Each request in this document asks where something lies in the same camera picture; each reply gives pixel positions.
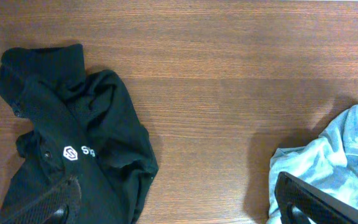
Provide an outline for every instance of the black garment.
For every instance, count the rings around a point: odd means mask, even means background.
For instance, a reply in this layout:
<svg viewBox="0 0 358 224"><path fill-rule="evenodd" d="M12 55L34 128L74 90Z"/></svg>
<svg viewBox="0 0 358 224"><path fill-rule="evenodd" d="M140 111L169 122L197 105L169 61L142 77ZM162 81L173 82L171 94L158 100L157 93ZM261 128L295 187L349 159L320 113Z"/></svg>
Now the black garment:
<svg viewBox="0 0 358 224"><path fill-rule="evenodd" d="M78 174L78 223L134 223L158 166L121 79L110 70L85 75L82 45L6 51L0 95L34 130L17 139L25 158L2 209ZM77 153L75 160L63 150Z"/></svg>

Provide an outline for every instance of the light blue cloth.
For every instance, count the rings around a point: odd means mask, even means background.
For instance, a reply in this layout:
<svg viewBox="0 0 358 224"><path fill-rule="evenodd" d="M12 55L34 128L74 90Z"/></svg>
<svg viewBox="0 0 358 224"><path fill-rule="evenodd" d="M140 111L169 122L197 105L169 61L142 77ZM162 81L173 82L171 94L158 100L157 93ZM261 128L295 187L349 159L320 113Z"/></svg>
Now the light blue cloth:
<svg viewBox="0 0 358 224"><path fill-rule="evenodd" d="M307 146L276 150L270 160L267 223L281 223L274 196L281 171L358 209L358 105L342 112Z"/></svg>

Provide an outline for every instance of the wooden table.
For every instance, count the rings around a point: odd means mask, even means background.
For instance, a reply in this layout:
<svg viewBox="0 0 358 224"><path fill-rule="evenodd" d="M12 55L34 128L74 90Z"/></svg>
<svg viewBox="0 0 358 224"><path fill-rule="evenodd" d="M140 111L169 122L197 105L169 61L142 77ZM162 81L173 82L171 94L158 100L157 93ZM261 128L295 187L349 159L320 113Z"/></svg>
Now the wooden table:
<svg viewBox="0 0 358 224"><path fill-rule="evenodd" d="M0 1L0 57L77 42L150 132L160 172L139 223L265 222L275 149L358 103L358 3ZM0 97L0 205L31 129Z"/></svg>

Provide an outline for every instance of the wood grain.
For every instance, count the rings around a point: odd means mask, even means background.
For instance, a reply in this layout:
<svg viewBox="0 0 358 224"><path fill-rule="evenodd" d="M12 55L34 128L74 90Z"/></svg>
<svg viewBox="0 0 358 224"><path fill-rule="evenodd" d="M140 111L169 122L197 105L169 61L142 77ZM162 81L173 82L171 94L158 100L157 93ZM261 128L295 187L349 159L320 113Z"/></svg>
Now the wood grain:
<svg viewBox="0 0 358 224"><path fill-rule="evenodd" d="M269 159L358 103L358 3L0 0L11 47L82 43L116 71L160 172L139 223L263 223ZM32 129L0 97L0 206Z"/></svg>

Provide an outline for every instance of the black cloth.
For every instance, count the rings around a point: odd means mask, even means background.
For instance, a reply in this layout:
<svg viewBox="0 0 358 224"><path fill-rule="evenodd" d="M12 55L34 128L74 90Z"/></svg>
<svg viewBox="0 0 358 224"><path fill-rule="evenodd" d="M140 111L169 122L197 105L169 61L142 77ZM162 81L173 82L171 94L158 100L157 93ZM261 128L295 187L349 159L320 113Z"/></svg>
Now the black cloth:
<svg viewBox="0 0 358 224"><path fill-rule="evenodd" d="M78 223L136 222L158 166L117 74L86 76L80 44L14 48L1 63L0 95L16 116L34 124L16 141L25 162L2 209L76 174L82 194ZM66 149L73 160L63 156Z"/></svg>

